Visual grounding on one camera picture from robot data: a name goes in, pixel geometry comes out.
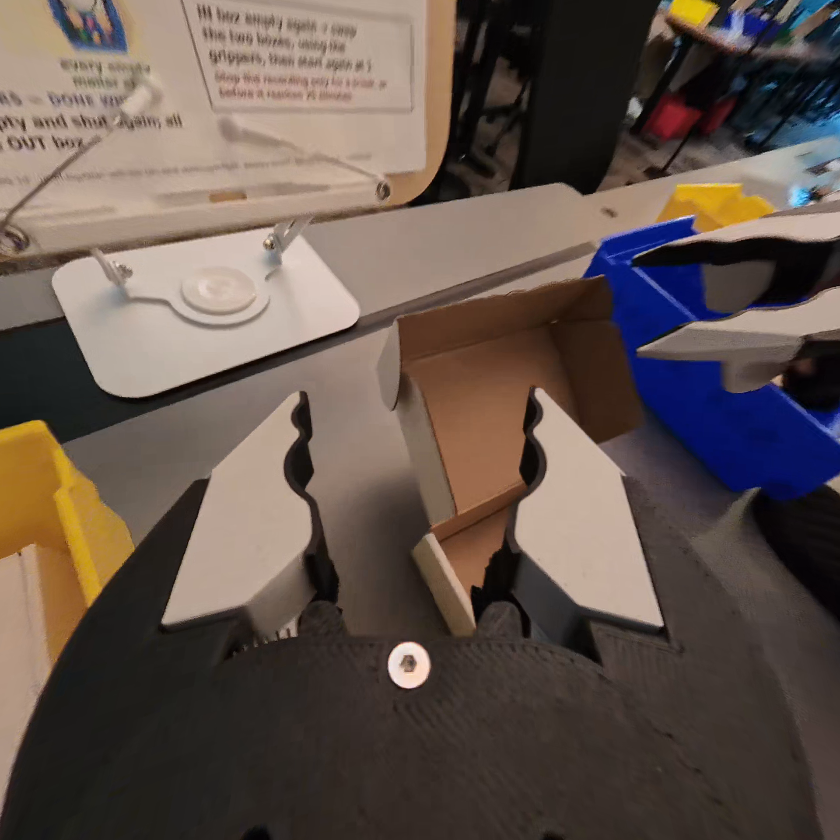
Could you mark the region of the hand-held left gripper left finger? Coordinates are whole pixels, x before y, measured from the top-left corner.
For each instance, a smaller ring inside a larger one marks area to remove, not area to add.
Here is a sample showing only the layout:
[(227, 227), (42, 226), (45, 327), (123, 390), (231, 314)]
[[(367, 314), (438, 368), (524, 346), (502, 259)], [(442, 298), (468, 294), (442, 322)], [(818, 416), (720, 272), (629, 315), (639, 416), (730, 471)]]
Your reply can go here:
[(162, 625), (243, 616), (273, 637), (311, 602), (338, 601), (317, 502), (308, 492), (308, 394), (291, 393), (212, 470)]

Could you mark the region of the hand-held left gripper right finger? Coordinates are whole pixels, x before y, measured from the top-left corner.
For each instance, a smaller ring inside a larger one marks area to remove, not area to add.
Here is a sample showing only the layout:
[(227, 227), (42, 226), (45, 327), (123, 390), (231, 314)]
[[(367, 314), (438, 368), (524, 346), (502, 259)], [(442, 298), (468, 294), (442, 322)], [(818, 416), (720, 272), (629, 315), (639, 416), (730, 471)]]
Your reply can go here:
[(529, 391), (523, 433), (525, 490), (471, 589), (475, 619), (507, 602), (527, 634), (550, 643), (590, 643), (593, 622), (663, 634), (623, 472), (540, 387)]

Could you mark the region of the red floor container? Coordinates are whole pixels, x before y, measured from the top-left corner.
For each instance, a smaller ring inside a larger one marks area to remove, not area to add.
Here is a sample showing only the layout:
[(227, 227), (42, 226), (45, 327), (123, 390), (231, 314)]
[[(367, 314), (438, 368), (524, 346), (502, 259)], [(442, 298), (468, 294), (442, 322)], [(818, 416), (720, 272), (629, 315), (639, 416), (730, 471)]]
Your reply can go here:
[(642, 134), (647, 138), (668, 142), (683, 139), (701, 120), (702, 111), (686, 104), (675, 92), (666, 92), (646, 121)]
[(708, 110), (704, 111), (703, 115), (697, 121), (696, 129), (698, 134), (703, 137), (708, 137), (718, 131), (728, 120), (737, 101), (737, 96), (727, 96), (714, 102)]

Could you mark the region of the wooden display board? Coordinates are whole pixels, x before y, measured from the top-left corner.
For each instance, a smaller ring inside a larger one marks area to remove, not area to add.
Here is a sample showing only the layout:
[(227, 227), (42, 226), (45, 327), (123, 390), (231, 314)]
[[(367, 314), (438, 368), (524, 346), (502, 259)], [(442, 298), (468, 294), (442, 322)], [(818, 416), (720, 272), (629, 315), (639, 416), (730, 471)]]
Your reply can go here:
[(267, 228), (294, 217), (347, 217), (410, 202), (430, 185), (443, 160), (454, 75), (455, 2), (429, 2), (426, 32), (426, 163), (419, 171), (384, 174), (392, 187), (392, 196), (385, 202), (375, 200), (371, 181), (321, 163), (322, 172), (332, 175), (327, 183), (274, 177), (243, 187), (207, 188), (164, 199), (145, 199), (127, 208), (100, 206), (68, 213), (31, 214), (28, 205), (14, 224), (31, 237), (31, 246), (21, 255), (2, 258), (2, 273), (21, 266), (54, 265), (94, 248), (114, 251), (169, 244)]

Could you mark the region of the white metal stand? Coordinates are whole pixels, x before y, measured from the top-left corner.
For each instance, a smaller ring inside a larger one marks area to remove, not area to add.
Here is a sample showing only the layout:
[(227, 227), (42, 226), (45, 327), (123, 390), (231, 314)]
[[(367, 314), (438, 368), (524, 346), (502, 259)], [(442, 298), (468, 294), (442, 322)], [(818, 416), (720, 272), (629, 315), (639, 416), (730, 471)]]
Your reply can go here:
[(52, 288), (98, 386), (126, 399), (344, 331), (361, 308), (307, 240), (257, 228), (76, 259)]

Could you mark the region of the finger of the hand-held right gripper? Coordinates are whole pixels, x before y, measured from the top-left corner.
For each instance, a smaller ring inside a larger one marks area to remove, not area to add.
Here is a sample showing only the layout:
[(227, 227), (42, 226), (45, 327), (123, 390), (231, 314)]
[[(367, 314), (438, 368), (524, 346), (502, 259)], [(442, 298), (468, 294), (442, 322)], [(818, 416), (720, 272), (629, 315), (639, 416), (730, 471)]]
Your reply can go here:
[(718, 320), (688, 322), (637, 348), (643, 359), (715, 361), (730, 393), (756, 391), (781, 375), (805, 348), (839, 338), (839, 289), (780, 308), (750, 308)]
[(713, 312), (792, 305), (838, 287), (839, 211), (783, 211), (651, 248), (632, 264), (698, 266)]

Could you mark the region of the blue plastic bin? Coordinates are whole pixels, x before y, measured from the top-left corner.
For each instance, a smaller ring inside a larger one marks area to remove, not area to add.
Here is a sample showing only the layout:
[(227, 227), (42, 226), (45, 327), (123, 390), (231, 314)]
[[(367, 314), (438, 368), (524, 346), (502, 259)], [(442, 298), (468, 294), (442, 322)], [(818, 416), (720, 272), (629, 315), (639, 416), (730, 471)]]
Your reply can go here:
[(639, 346), (687, 322), (718, 315), (699, 266), (635, 267), (650, 249), (695, 233), (692, 217), (606, 237), (585, 272), (604, 276), (639, 395), (649, 410), (730, 490), (791, 500), (838, 477), (838, 411), (809, 411), (775, 384), (727, 392), (713, 361), (648, 360)]

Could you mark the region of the black textured pad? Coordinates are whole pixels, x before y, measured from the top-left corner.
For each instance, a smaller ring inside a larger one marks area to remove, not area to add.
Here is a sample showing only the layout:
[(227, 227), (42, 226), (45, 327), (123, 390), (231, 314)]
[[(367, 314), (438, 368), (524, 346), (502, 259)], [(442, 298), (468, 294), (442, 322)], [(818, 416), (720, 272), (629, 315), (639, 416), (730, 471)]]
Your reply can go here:
[(756, 528), (785, 568), (839, 617), (839, 494), (824, 485), (795, 499), (760, 490), (749, 504)]

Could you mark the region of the white instruction sheet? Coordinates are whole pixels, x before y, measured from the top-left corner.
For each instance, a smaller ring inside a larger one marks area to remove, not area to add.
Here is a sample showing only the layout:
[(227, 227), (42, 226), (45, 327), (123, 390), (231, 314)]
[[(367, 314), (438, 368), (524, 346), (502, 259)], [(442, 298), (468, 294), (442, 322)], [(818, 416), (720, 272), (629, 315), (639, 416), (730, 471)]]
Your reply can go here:
[(271, 178), (327, 183), (426, 163), (429, 2), (1, 3), (2, 208), (107, 124), (30, 214), (127, 208)]

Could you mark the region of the black leaning panel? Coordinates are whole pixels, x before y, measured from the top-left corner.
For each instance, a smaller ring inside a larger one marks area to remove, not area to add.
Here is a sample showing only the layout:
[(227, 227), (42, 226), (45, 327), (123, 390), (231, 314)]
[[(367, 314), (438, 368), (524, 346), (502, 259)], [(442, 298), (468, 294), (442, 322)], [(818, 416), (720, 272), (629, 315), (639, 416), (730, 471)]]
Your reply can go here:
[(447, 158), (473, 150), (493, 72), (514, 28), (530, 29), (528, 104), (510, 189), (602, 183), (634, 89), (655, 1), (458, 2), (470, 11), (457, 54)]

